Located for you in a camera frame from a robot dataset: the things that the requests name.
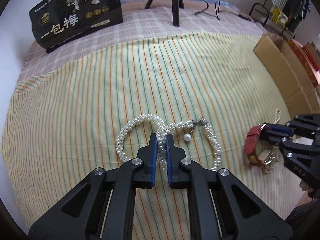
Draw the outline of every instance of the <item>black bag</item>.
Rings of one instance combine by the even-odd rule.
[[[29,15],[33,35],[47,52],[123,22],[120,0],[43,0]]]

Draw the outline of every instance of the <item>metal bolt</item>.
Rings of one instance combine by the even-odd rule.
[[[103,168],[96,168],[96,169],[94,169],[93,174],[97,175],[97,176],[100,176],[100,175],[103,174],[103,172],[104,172]]]
[[[227,169],[221,169],[221,170],[219,170],[219,173],[221,176],[228,176],[229,175],[229,171]]]
[[[188,159],[188,158],[182,159],[181,162],[182,162],[182,164],[184,164],[184,165],[189,165],[189,164],[191,164],[191,160]]]
[[[134,159],[132,160],[132,164],[134,164],[134,165],[139,165],[139,164],[141,164],[141,163],[142,163],[142,160],[139,159],[139,158],[134,158]]]

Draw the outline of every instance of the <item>pearl pendant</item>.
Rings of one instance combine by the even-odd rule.
[[[183,136],[183,139],[185,140],[185,141],[190,141],[191,140],[191,134],[189,134],[189,133],[186,133],[184,136]]]

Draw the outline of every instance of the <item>pearl necklace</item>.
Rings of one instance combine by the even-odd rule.
[[[155,125],[157,125],[157,132],[156,132],[157,160],[164,171],[167,171],[166,150],[165,150],[166,136],[173,130],[190,129],[190,128],[194,129],[195,125],[204,127],[204,134],[206,135],[213,149],[214,162],[211,170],[217,171],[218,169],[221,168],[221,165],[222,165],[221,146],[218,143],[215,134],[213,133],[212,126],[202,116],[199,118],[199,121],[189,120],[187,122],[178,122],[178,123],[173,122],[169,125],[165,125],[164,121],[156,114],[141,114],[136,118],[130,120],[123,128],[121,128],[120,135],[116,139],[116,152],[119,155],[119,158],[122,162],[126,162],[130,160],[130,158],[126,156],[124,152],[124,139],[128,135],[128,132],[132,130],[133,127],[135,127],[135,125],[138,125],[142,122],[153,122]],[[183,136],[183,139],[185,141],[191,140],[191,134],[193,132],[193,129],[190,133],[187,133]]]

